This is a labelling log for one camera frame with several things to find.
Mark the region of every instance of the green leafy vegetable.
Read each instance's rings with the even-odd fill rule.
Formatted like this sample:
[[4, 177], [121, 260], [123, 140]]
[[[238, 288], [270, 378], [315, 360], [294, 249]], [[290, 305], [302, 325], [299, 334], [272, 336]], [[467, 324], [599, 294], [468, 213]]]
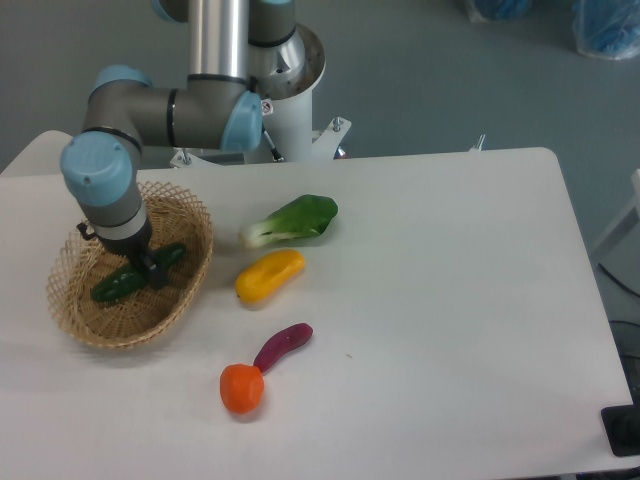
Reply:
[[293, 238], [318, 237], [338, 214], [338, 205], [329, 197], [302, 195], [276, 210], [261, 222], [240, 230], [247, 248]]

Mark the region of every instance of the white table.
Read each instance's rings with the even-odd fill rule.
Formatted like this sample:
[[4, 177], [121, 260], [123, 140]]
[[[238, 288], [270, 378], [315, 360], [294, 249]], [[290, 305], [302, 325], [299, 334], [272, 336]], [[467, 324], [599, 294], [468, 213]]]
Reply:
[[[499, 479], [629, 468], [600, 420], [630, 395], [544, 149], [144, 171], [205, 201], [214, 259], [179, 326], [130, 352], [57, 330], [44, 286], [81, 218], [60, 176], [0, 178], [0, 459], [21, 479]], [[232, 289], [240, 223], [302, 193], [340, 213], [267, 308]], [[218, 376], [274, 332], [313, 340], [244, 421]]]

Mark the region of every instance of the orange tomato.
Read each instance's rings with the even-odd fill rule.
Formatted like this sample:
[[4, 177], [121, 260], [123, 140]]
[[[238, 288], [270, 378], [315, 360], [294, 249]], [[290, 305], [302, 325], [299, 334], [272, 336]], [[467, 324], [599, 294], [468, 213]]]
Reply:
[[264, 379], [258, 367], [229, 365], [220, 375], [222, 403], [233, 413], [249, 413], [260, 405]]

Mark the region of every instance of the yellow pepper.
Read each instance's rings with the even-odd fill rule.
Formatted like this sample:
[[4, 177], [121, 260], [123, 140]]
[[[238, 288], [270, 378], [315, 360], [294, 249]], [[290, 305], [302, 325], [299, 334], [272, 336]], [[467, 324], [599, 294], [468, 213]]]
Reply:
[[278, 290], [305, 266], [296, 250], [269, 253], [243, 271], [236, 279], [236, 293], [245, 303], [258, 303]]

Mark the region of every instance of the wicker basket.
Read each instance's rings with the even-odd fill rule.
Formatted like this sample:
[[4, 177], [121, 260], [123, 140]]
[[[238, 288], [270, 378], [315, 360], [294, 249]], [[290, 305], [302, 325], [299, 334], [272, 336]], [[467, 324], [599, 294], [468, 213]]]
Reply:
[[49, 276], [49, 310], [58, 326], [95, 347], [134, 347], [163, 333], [184, 313], [211, 261], [213, 229], [201, 201], [171, 184], [147, 182], [140, 191], [153, 226], [150, 247], [187, 246], [186, 255], [169, 270], [170, 285], [158, 291], [145, 287], [115, 302], [93, 301], [91, 288], [126, 260], [77, 231], [69, 235]]

